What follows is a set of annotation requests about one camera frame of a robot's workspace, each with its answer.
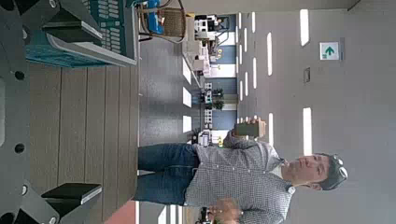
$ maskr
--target man's hand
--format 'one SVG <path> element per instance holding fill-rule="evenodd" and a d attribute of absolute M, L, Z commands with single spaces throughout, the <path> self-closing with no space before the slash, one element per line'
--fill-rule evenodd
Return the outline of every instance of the man's hand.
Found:
<path fill-rule="evenodd" d="M 238 220 L 242 214 L 242 211 L 232 199 L 218 200 L 216 206 L 209 208 L 210 219 L 217 219 L 224 224 L 239 223 Z"/>

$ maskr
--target blue object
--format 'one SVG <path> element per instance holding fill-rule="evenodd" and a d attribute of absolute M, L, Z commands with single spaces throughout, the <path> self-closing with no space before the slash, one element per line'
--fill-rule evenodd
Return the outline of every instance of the blue object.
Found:
<path fill-rule="evenodd" d="M 46 33 L 34 32 L 32 40 L 26 46 L 26 59 L 32 63 L 44 63 L 61 67 L 104 66 L 104 63 L 82 55 L 54 48 L 47 39 Z"/>
<path fill-rule="evenodd" d="M 148 0 L 148 8 L 159 7 L 161 0 Z M 158 15 L 155 12 L 148 14 L 148 29 L 157 35 L 163 35 L 163 26 L 160 25 Z"/>

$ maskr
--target wall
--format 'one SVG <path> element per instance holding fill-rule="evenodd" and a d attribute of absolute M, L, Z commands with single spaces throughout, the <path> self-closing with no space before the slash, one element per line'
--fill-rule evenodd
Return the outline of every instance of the wall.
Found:
<path fill-rule="evenodd" d="M 301 8 L 349 8 L 359 0 L 183 0 L 189 12 L 196 14 L 232 14 L 235 12 L 292 11 Z"/>
<path fill-rule="evenodd" d="M 236 110 L 214 110 L 213 129 L 231 130 L 236 123 Z"/>
<path fill-rule="evenodd" d="M 207 78 L 206 83 L 212 83 L 212 89 L 223 89 L 224 94 L 236 94 L 236 77 Z"/>
<path fill-rule="evenodd" d="M 258 60 L 258 89 L 238 117 L 275 116 L 275 148 L 286 159 L 303 154 L 303 108 L 313 109 L 314 152 L 338 153 L 348 181 L 334 192 L 299 189 L 290 209 L 292 224 L 394 223 L 396 179 L 396 2 L 362 0 L 350 12 L 310 12 L 310 44 L 300 46 L 299 12 L 258 13 L 249 33 L 240 74 Z M 244 15 L 244 26 L 249 25 Z M 273 32 L 274 74 L 267 76 L 266 38 Z M 319 41 L 346 39 L 343 62 L 321 62 Z M 303 83 L 306 67 L 311 82 Z"/>

